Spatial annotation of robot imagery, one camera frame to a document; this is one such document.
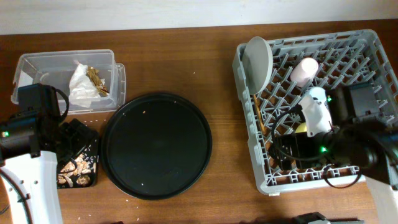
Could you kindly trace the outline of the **grey plate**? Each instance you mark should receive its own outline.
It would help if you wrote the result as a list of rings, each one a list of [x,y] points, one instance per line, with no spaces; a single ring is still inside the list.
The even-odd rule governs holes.
[[[255,95],[262,92],[270,82],[273,67],[268,42],[262,37],[253,37],[244,49],[242,63],[249,93]]]

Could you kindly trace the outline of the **blue cup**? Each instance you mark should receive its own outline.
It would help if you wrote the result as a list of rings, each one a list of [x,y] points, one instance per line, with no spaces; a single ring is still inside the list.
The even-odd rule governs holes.
[[[325,89],[318,86],[309,88],[303,95],[309,95],[312,98],[316,98],[318,101],[321,101],[322,103],[326,102],[326,91]]]

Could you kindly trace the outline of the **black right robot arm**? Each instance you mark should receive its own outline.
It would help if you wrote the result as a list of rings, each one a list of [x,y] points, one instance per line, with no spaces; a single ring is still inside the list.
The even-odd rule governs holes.
[[[292,114],[306,125],[304,133],[276,136],[278,122]],[[271,157],[282,170],[295,161],[299,168],[357,166],[365,177],[382,223],[397,223],[397,129],[383,119],[370,83],[332,90],[313,87],[271,127]]]

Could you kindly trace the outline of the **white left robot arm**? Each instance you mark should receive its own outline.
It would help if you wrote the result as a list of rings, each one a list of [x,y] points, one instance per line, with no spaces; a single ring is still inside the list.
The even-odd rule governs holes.
[[[66,113],[24,111],[1,123],[1,178],[14,223],[62,223],[57,176],[79,149]]]

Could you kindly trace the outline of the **pink cup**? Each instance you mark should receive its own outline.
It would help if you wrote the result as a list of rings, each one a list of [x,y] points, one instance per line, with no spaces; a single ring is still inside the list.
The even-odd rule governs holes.
[[[292,70],[290,79],[295,82],[298,87],[304,87],[318,71],[318,62],[310,57],[303,58],[300,63]]]

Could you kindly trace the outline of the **pile of nuts and oats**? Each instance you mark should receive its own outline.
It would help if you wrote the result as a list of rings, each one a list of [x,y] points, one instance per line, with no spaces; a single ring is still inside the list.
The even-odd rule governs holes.
[[[71,159],[57,174],[58,189],[86,188],[95,185],[98,175],[98,150],[93,145]]]

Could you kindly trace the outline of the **white tissue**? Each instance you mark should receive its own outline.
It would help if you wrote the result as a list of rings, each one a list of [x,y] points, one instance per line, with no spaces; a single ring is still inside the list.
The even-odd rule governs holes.
[[[100,93],[87,76],[88,66],[78,64],[69,83],[69,101],[73,105],[89,108],[93,101],[99,101]]]

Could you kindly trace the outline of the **gold coffee sachet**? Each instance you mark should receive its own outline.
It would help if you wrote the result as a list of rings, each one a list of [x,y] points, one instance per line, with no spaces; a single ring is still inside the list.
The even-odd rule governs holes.
[[[88,67],[88,70],[86,72],[88,75],[89,79],[91,82],[94,84],[95,88],[98,90],[100,95],[107,96],[109,95],[109,91],[106,88],[104,81],[99,78],[99,70],[93,68],[93,67]]]

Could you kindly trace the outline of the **yellow bowl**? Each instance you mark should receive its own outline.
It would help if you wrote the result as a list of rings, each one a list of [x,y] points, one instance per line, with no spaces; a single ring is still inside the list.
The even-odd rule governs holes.
[[[295,130],[295,133],[306,133],[306,132],[307,132],[306,123],[301,123]]]

